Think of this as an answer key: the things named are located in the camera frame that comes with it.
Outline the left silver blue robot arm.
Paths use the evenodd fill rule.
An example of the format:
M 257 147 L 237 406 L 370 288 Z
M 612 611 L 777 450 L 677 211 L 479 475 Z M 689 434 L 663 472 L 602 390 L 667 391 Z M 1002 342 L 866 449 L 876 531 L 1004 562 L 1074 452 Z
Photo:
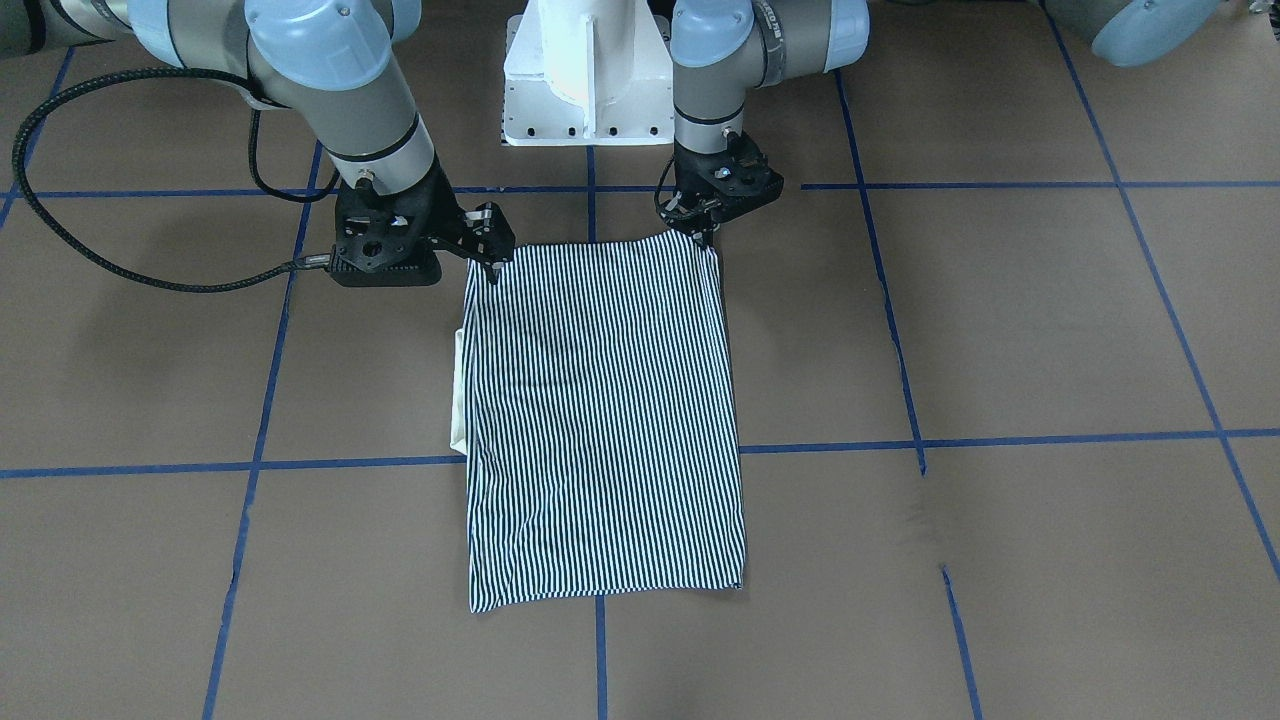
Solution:
M 1148 64 L 1193 36 L 1215 1 L 1043 1 L 1061 29 L 1114 67 Z M 865 1 L 677 1 L 672 9 L 675 149 L 655 211 L 707 247 L 726 223 L 777 200 L 785 178 L 744 128 L 748 94 L 861 59 Z

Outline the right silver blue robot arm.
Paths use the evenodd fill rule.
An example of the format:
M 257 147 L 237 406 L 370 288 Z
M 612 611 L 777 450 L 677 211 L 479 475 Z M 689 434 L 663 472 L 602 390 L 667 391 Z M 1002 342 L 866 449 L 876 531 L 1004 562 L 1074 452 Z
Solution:
M 324 270 L 344 287 L 417 287 L 442 275 L 439 252 L 497 283 L 515 233 L 494 202 L 465 211 L 442 168 L 393 47 L 419 27 L 417 1 L 5 1 L 3 58 L 132 38 L 155 67 L 93 77 L 54 94 L 19 124 L 12 173 L 35 215 L 67 246 L 111 274 L 179 293 L 225 293 L 279 275 Z M 146 79 L 200 79 L 234 88 L 251 108 L 247 156 L 266 195 L 311 204 L 335 193 L 328 252 L 291 259 L 220 284 L 161 281 L 120 266 L 73 236 L 27 176 L 37 129 L 78 97 Z M 298 113 L 334 172 L 320 188 L 288 193 L 259 170 L 266 109 Z

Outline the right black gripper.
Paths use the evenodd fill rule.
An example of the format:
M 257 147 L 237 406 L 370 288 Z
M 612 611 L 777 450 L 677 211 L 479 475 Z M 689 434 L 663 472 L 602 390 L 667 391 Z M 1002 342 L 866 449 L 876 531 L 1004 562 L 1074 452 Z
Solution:
M 430 286 L 442 278 L 438 255 L 448 252 L 476 263 L 498 284 L 515 249 L 500 206 L 484 202 L 463 211 L 447 173 L 433 165 L 416 184 L 385 196 L 339 183 L 328 274 L 349 288 Z

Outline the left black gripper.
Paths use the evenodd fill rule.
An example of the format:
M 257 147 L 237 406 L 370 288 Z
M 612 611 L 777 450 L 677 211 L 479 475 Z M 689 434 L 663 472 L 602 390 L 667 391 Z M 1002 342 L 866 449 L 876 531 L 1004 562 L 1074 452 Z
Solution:
M 750 135 L 731 132 L 726 150 L 694 152 L 675 145 L 676 190 L 655 191 L 655 211 L 701 249 L 716 247 L 719 227 L 777 200 L 785 178 Z

